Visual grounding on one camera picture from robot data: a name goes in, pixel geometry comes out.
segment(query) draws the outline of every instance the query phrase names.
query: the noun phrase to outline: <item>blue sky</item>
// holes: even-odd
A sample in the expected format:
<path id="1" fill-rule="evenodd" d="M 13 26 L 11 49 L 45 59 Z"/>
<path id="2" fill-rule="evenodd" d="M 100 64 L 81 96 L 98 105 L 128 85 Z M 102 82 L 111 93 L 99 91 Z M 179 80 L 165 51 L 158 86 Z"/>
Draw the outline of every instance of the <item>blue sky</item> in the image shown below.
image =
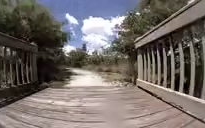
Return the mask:
<path id="1" fill-rule="evenodd" d="M 59 21 L 68 21 L 63 29 L 72 33 L 66 50 L 87 44 L 89 51 L 108 47 L 117 36 L 115 26 L 121 24 L 127 11 L 139 0 L 39 0 Z"/>

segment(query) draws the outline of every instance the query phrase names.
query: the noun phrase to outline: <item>sandy trail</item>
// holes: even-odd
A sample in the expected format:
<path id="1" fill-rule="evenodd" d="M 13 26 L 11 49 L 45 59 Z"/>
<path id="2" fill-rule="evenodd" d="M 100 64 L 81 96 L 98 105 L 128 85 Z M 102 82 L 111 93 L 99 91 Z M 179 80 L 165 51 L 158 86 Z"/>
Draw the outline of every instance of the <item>sandy trail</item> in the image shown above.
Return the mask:
<path id="1" fill-rule="evenodd" d="M 76 86 L 111 86 L 110 83 L 106 82 L 100 75 L 83 70 L 83 69 L 74 69 L 70 68 L 70 70 L 75 74 L 71 76 L 71 80 L 68 87 L 76 87 Z"/>

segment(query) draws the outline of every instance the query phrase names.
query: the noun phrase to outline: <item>bridge deck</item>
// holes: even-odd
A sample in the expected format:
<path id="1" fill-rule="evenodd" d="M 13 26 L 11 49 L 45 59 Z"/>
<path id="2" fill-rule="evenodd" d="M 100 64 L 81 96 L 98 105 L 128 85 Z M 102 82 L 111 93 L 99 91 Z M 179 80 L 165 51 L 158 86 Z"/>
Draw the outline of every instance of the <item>bridge deck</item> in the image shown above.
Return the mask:
<path id="1" fill-rule="evenodd" d="M 134 88 L 48 88 L 0 109 L 0 128 L 205 128 Z"/>

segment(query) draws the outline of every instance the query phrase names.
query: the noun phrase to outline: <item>tree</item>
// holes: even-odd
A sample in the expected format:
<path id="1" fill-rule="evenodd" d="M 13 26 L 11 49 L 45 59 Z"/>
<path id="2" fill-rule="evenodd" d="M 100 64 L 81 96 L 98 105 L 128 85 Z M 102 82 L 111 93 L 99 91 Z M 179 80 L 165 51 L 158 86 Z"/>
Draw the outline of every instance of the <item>tree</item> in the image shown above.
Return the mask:
<path id="1" fill-rule="evenodd" d="M 86 62 L 87 54 L 81 49 L 73 50 L 69 54 L 70 64 L 73 67 L 82 67 Z"/>
<path id="2" fill-rule="evenodd" d="M 61 30 L 63 25 L 35 0 L 0 0 L 0 32 L 38 45 L 41 81 L 53 78 L 55 52 L 61 52 L 69 39 L 69 34 Z"/>
<path id="3" fill-rule="evenodd" d="M 113 49 L 129 58 L 132 75 L 136 79 L 137 51 L 134 41 L 137 37 L 164 21 L 171 14 L 188 3 L 187 0 L 141 0 L 135 10 L 130 11 L 119 28 L 119 38 L 112 43 Z"/>

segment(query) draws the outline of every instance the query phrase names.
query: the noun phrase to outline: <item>wooden railing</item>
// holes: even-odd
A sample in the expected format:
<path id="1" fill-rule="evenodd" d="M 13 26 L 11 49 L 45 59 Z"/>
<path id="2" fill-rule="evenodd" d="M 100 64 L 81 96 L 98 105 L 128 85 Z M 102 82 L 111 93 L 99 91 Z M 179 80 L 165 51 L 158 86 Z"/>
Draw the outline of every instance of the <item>wooden railing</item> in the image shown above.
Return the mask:
<path id="1" fill-rule="evenodd" d="M 37 82 L 37 46 L 0 33 L 0 90 Z"/>
<path id="2" fill-rule="evenodd" d="M 205 121 L 205 0 L 196 0 L 135 41 L 142 89 Z"/>

